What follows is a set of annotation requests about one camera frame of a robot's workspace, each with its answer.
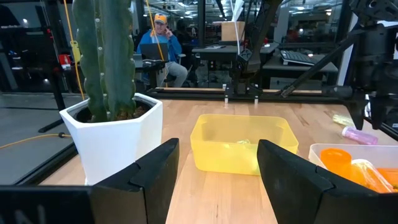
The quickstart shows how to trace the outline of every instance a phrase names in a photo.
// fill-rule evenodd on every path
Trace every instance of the person's hand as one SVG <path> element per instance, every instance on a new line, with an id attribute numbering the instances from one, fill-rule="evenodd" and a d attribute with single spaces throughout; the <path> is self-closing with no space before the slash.
<path id="1" fill-rule="evenodd" d="M 169 40 L 171 36 L 173 36 L 173 32 L 171 32 L 168 28 L 166 28 L 166 38 L 167 38 L 167 40 Z"/>

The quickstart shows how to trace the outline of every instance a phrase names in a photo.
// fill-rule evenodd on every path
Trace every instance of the white planter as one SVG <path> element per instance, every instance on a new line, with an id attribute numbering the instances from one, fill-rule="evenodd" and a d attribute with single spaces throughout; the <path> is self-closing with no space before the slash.
<path id="1" fill-rule="evenodd" d="M 80 155 L 89 185 L 119 172 L 161 144 L 162 102 L 136 93 L 136 101 L 152 106 L 136 119 L 81 123 L 74 119 L 87 100 L 60 112 Z"/>

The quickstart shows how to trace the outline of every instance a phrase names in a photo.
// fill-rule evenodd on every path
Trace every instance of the yellow cord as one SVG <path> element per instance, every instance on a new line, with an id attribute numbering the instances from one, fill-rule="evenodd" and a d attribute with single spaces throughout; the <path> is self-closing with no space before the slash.
<path id="1" fill-rule="evenodd" d="M 63 134 L 62 136 L 63 137 L 68 137 L 68 138 L 71 137 L 69 134 Z M 19 144 L 19 143 L 22 143 L 22 142 L 30 141 L 30 140 L 33 140 L 33 139 L 46 138 L 46 137 L 59 137 L 59 135 L 58 134 L 43 134 L 41 136 L 35 136 L 35 137 L 31 137 L 31 138 L 27 138 L 27 139 L 16 141 L 16 142 L 13 142 L 13 143 L 10 143 L 10 144 L 3 145 L 3 146 L 0 147 L 0 149 L 4 149 L 5 147 L 13 146 L 15 144 Z"/>
<path id="2" fill-rule="evenodd" d="M 72 28 L 70 26 L 70 21 L 69 21 L 69 12 L 68 12 L 68 7 L 67 7 L 67 0 L 63 0 L 63 5 L 65 6 L 65 13 L 67 15 L 70 42 L 73 43 L 73 35 L 72 35 Z M 74 51 L 72 51 L 72 54 L 73 54 L 73 58 L 76 58 L 76 55 L 75 55 Z M 85 95 L 83 94 L 83 89 L 81 88 L 80 77 L 79 77 L 79 69 L 77 69 L 77 62 L 75 63 L 75 69 L 76 69 L 77 83 L 79 84 L 79 90 L 80 90 L 81 98 L 83 100 L 85 100 Z"/>
<path id="3" fill-rule="evenodd" d="M 146 3 L 147 3 L 147 7 L 148 7 L 148 12 L 149 12 L 150 24 L 152 25 L 152 32 L 153 32 L 154 35 L 155 35 L 155 39 L 156 39 L 156 42 L 157 42 L 157 48 L 159 49 L 160 57 L 162 58 L 162 61 L 164 61 L 163 53 L 162 53 L 162 50 L 160 49 L 159 40 L 157 39 L 156 30 L 155 30 L 155 25 L 154 25 L 154 20 L 153 20 L 153 18 L 152 18 L 152 13 L 150 12 L 150 7 L 149 7 L 148 0 L 146 0 Z"/>

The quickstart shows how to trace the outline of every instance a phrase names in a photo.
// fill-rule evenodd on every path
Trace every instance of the gray floor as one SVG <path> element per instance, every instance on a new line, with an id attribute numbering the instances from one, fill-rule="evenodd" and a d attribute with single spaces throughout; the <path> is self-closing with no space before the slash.
<path id="1" fill-rule="evenodd" d="M 80 96 L 65 96 L 67 106 Z M 52 95 L 0 94 L 0 146 L 38 136 L 37 130 L 60 118 L 56 110 L 5 109 L 4 107 L 57 108 Z M 44 134 L 68 133 L 64 124 Z M 35 139 L 0 149 L 0 184 L 13 184 L 32 169 L 72 143 L 70 138 Z"/>

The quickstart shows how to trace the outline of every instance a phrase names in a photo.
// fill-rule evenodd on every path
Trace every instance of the yellow plastic bin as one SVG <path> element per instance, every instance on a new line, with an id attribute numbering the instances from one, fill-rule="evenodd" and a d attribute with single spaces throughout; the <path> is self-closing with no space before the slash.
<path id="1" fill-rule="evenodd" d="M 203 114 L 191 133 L 191 147 L 198 169 L 259 175 L 257 145 L 269 140 L 297 153 L 299 142 L 284 118 Z"/>

